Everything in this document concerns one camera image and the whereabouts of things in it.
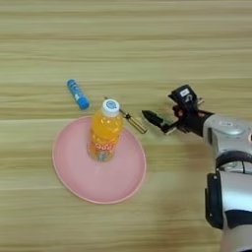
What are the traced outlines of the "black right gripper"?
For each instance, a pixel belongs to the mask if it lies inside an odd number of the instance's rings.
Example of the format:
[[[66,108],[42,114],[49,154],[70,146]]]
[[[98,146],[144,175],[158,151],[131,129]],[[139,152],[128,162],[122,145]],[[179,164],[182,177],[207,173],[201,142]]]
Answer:
[[[187,109],[179,104],[174,105],[172,110],[178,120],[172,124],[165,123],[156,113],[150,110],[143,110],[144,117],[154,126],[158,127],[163,134],[170,134],[176,129],[184,133],[194,133],[200,137],[203,136],[203,128],[205,121],[213,115],[212,112],[199,108],[203,103],[202,98],[198,98],[194,102],[194,107]]]

